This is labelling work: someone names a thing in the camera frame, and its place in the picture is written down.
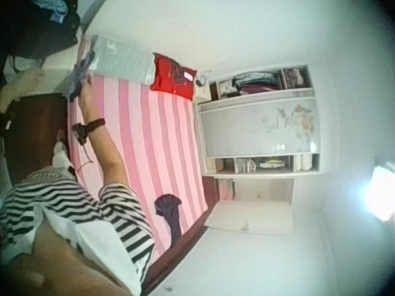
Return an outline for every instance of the black bag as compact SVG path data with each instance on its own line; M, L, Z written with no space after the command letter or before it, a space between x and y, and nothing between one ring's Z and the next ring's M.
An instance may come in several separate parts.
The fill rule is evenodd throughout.
M45 59L78 43L75 36L80 17L75 9L69 9L63 23L52 22L52 11L26 2L27 18L18 40L9 54L28 59Z

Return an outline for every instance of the watch strap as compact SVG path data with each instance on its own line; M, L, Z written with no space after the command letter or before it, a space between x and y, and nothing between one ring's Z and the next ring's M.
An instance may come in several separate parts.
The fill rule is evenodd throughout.
M106 121L104 120L104 118L99 118L96 120L93 120L91 122L89 122L86 126L85 126L85 131L86 133L91 133L93 132L96 128L105 125Z

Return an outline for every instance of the wooden bed frame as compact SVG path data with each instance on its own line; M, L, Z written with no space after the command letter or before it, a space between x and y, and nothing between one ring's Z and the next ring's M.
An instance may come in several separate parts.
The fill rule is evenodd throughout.
M219 200L218 181L213 177L202 177L204 196L208 210L186 231L178 240L174 248L168 249L148 269L147 276L143 282L142 296L149 295L184 259L186 254L195 246L206 231L204 222Z

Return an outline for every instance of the lamp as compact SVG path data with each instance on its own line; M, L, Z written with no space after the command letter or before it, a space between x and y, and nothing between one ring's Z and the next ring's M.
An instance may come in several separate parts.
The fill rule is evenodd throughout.
M366 204L381 221L395 212L395 170L390 163L377 165L367 188Z

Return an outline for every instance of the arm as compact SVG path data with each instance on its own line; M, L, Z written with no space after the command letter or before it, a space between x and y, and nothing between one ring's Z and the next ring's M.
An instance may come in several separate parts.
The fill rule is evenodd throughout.
M13 100L18 101L20 97L26 96L40 83L43 76L43 70L32 68L24 71L17 81L4 85L0 89L0 113L6 113Z
M82 115L87 125L89 122L100 118L97 108L94 106L93 85L91 78L83 82L81 95L78 98ZM112 141L109 132L105 126L96 128L89 133L93 151L98 158L100 167L103 170L104 185L119 182L128 184L125 164L119 154L117 147Z

